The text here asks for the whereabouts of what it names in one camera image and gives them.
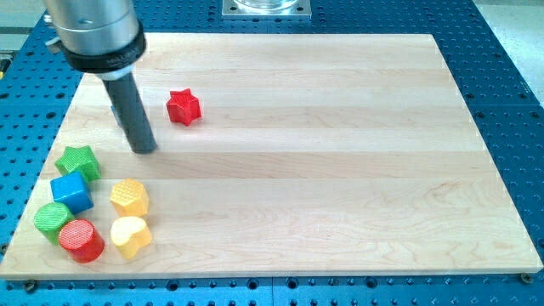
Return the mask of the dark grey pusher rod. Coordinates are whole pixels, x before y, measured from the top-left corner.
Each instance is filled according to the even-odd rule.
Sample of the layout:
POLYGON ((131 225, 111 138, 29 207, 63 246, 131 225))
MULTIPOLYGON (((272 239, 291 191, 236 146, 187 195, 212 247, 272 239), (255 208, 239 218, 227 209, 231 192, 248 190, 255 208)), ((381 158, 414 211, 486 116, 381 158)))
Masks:
POLYGON ((129 72, 116 80, 104 80, 103 84, 131 150, 137 154, 152 153, 156 140, 133 74, 129 72))

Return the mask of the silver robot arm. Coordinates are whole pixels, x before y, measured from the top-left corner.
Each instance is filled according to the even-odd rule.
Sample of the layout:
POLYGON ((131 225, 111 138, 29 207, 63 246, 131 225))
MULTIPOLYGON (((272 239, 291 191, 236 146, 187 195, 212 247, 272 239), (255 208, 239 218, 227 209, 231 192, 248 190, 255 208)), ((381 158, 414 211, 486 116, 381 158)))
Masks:
POLYGON ((145 113, 133 65, 147 42, 131 0, 45 0, 47 15, 57 37, 47 42, 61 52, 77 71, 94 74, 105 85, 133 152, 148 154, 156 141, 145 113))

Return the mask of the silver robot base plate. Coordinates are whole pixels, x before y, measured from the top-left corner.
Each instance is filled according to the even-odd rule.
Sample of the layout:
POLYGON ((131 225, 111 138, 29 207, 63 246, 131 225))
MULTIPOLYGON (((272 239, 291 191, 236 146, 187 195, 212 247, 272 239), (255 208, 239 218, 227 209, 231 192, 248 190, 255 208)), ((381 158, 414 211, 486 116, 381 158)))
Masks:
POLYGON ((228 20, 247 18, 310 18, 310 0, 223 0, 222 16, 228 20))

